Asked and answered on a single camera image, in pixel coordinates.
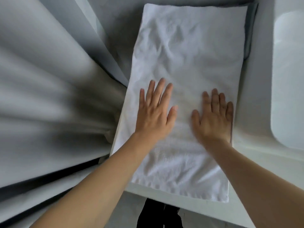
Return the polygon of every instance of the forearm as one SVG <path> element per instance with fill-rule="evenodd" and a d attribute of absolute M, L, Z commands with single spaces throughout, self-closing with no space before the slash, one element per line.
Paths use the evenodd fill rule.
<path fill-rule="evenodd" d="M 133 134 L 115 154 L 47 211 L 32 228 L 103 227 L 129 179 L 153 146 L 154 141 Z"/>
<path fill-rule="evenodd" d="M 304 227 L 304 191 L 262 168 L 227 142 L 207 145 L 257 228 Z"/>

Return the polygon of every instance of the pant leg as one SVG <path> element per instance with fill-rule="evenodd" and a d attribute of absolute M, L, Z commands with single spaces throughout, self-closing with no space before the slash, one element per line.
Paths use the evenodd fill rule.
<path fill-rule="evenodd" d="M 164 209 L 165 228 L 183 228 L 181 217 L 177 214 L 178 211 L 178 207 L 166 205 Z"/>
<path fill-rule="evenodd" d="M 164 203 L 147 199 L 141 211 L 136 228 L 163 228 Z"/>

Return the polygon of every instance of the person's left hand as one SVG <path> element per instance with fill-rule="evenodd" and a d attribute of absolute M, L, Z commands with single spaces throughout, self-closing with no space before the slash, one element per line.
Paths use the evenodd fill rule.
<path fill-rule="evenodd" d="M 169 135 L 177 117 L 177 106 L 173 106 L 167 116 L 173 85 L 169 83 L 162 95 L 165 82 L 166 80 L 162 78 L 154 90 L 155 81 L 151 80 L 146 99 L 144 89 L 140 89 L 139 93 L 135 133 L 152 139 L 154 142 Z"/>

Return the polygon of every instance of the finger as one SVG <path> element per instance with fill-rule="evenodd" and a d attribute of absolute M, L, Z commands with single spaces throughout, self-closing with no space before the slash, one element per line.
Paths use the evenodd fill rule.
<path fill-rule="evenodd" d="M 157 84 L 157 87 L 154 91 L 152 103 L 154 107 L 157 107 L 159 104 L 159 100 L 161 99 L 161 94 L 163 92 L 164 86 L 165 86 L 166 80 L 164 78 L 161 78 Z"/>
<path fill-rule="evenodd" d="M 192 111 L 191 121 L 192 121 L 192 127 L 197 128 L 200 126 L 200 118 L 199 118 L 199 112 L 197 110 Z"/>
<path fill-rule="evenodd" d="M 227 104 L 226 119 L 229 122 L 232 122 L 233 120 L 233 103 L 231 101 Z"/>
<path fill-rule="evenodd" d="M 203 92 L 203 112 L 211 112 L 211 99 L 206 91 Z"/>
<path fill-rule="evenodd" d="M 139 91 L 139 109 L 143 108 L 145 105 L 145 90 L 140 89 Z"/>
<path fill-rule="evenodd" d="M 173 84 L 169 83 L 161 97 L 161 100 L 159 102 L 159 106 L 162 107 L 166 112 L 168 110 L 169 102 L 171 99 L 171 94 L 173 90 Z"/>
<path fill-rule="evenodd" d="M 226 97 L 223 93 L 220 93 L 219 94 L 219 113 L 222 116 L 226 116 L 226 109 L 227 109 Z"/>
<path fill-rule="evenodd" d="M 149 87 L 148 87 L 147 95 L 146 95 L 146 104 L 148 106 L 150 106 L 150 104 L 152 102 L 154 87 L 155 87 L 155 81 L 151 80 L 150 84 L 149 84 Z"/>
<path fill-rule="evenodd" d="M 177 105 L 171 107 L 171 109 L 169 110 L 168 116 L 167 116 L 166 125 L 169 126 L 169 128 L 171 128 L 171 129 L 173 128 L 175 120 L 177 118 L 177 109 L 178 109 Z"/>
<path fill-rule="evenodd" d="M 211 99 L 211 108 L 212 112 L 215 114 L 219 114 L 219 96 L 218 96 L 217 89 L 212 90 L 212 99 Z"/>

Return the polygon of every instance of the white cloth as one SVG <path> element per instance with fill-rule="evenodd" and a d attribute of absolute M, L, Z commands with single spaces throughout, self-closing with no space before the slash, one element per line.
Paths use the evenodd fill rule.
<path fill-rule="evenodd" d="M 134 47 L 130 83 L 113 152 L 135 131 L 139 90 L 165 77 L 178 105 L 172 133 L 147 155 L 132 182 L 168 193 L 228 202 L 228 179 L 190 127 L 202 92 L 213 88 L 237 102 L 247 7 L 175 7 L 146 4 Z"/>

